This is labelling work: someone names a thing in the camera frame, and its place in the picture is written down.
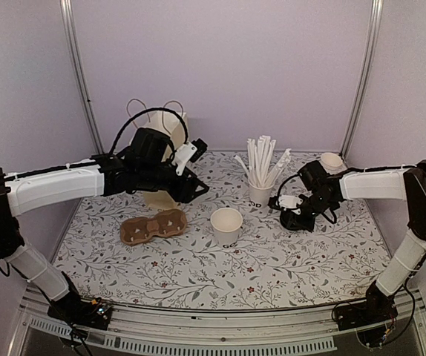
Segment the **white cup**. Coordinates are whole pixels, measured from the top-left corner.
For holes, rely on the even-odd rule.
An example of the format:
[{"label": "white cup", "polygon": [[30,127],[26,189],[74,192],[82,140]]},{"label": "white cup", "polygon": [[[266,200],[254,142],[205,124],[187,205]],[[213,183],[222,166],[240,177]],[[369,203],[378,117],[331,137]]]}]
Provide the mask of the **white cup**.
[{"label": "white cup", "polygon": [[240,235],[243,224],[241,213],[233,208],[220,208],[212,214],[210,221],[217,246],[232,247]]},{"label": "white cup", "polygon": [[325,170],[329,173],[338,173],[341,171],[344,165],[344,161],[338,154],[332,152],[325,152],[320,156],[320,162],[324,166]]},{"label": "white cup", "polygon": [[273,185],[268,188],[258,188],[249,182],[249,200],[256,208],[265,208],[269,204],[269,197],[271,196]]}]

